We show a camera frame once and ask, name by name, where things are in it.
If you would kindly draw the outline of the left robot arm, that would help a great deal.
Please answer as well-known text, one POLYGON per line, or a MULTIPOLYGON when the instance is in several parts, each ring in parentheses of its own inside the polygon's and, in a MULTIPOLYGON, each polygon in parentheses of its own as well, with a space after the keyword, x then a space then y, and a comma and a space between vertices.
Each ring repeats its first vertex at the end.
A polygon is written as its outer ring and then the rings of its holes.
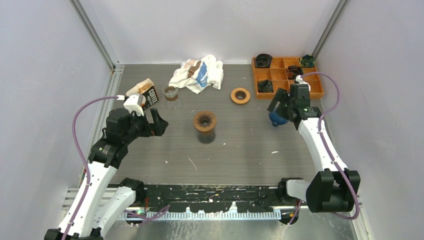
POLYGON ((114 196, 103 207, 101 199, 111 179, 128 153, 128 146, 139 137, 162 136, 169 123, 156 108, 150 109, 153 122, 135 111, 116 108, 109 112, 102 137, 88 156, 88 173, 65 218, 58 228, 48 229, 46 240, 103 240, 127 207, 141 206, 146 200, 142 181, 125 178, 114 196))

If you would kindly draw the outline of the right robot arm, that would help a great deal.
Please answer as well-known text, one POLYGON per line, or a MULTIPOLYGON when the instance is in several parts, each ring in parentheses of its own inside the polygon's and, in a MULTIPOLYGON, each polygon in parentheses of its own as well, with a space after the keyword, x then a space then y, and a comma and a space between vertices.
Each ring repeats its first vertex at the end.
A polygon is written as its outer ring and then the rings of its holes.
POLYGON ((279 88, 268 111, 288 120, 304 139, 316 170, 312 181, 282 178, 277 198, 283 205, 304 201, 313 213, 347 213, 359 209, 357 193, 361 177, 350 170, 337 154, 327 131, 323 114, 311 106, 309 87, 295 83, 287 91, 279 88))

